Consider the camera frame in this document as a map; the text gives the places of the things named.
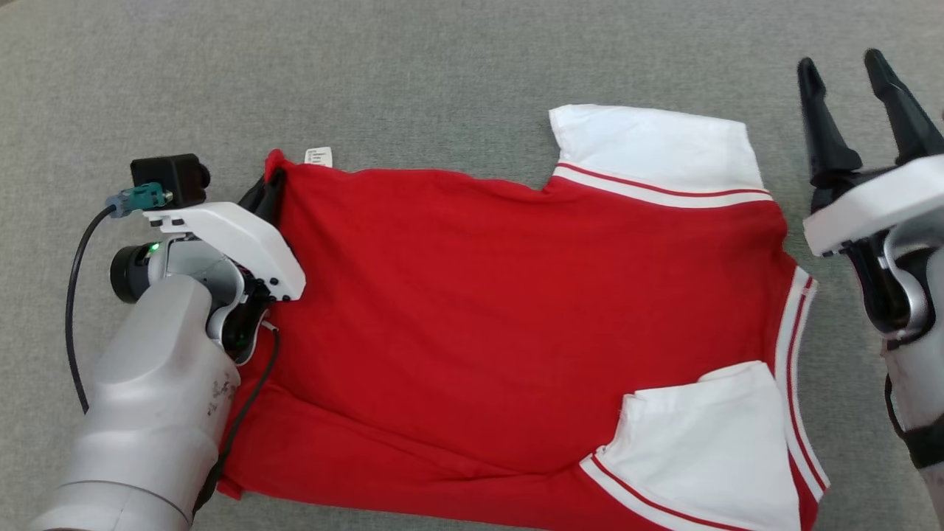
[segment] gray fabric surface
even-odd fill
[[[233,200],[267,151],[335,165],[439,166],[541,186],[556,159],[545,111],[658,107],[743,121],[783,206],[787,250],[821,282],[802,347],[801,406],[833,487],[818,529],[934,529],[881,399],[883,365],[850,266],[802,240],[811,189],[795,66],[813,56],[867,164],[895,154],[861,66],[885,51],[933,116],[944,96],[935,0],[307,2],[21,0],[0,9],[0,517],[40,507],[81,418],[62,305],[78,236],[134,158],[197,153]],[[151,233],[94,237],[77,299],[86,373],[128,308],[106,272]],[[194,529],[494,527],[216,496]]]

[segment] red and white shirt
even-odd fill
[[[273,151],[304,268],[220,489],[554,530],[807,530],[816,283],[743,124],[551,112],[547,186]],[[235,413],[272,348],[260,332]]]

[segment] robotic arm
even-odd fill
[[[115,293],[135,306],[98,361],[95,401],[31,529],[190,529],[222,472],[237,365],[251,355],[268,307],[304,290],[301,266],[272,224],[283,176],[261,180],[245,208],[203,203],[209,180],[205,169],[186,171],[194,164],[192,155],[132,164],[132,190],[158,183],[159,196],[171,198],[144,211],[168,235],[112,261]],[[119,215],[130,210],[117,206]]]
[[[816,187],[806,241],[817,256],[844,254],[862,285],[869,320],[885,337],[885,400],[896,433],[931,493],[944,529],[944,137],[878,50],[865,55],[899,157],[860,172],[826,108],[816,66],[798,67]],[[894,392],[896,408],[891,401]]]

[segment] care label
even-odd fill
[[[331,148],[313,147],[305,151],[305,164],[317,164],[329,168],[334,167],[334,160],[331,157]]]

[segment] cable connector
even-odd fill
[[[141,186],[122,190],[114,196],[105,199],[105,204],[113,205],[115,210],[111,217],[125,217],[136,210],[147,210],[162,207],[174,198],[170,192],[164,192],[157,182],[148,182]]]

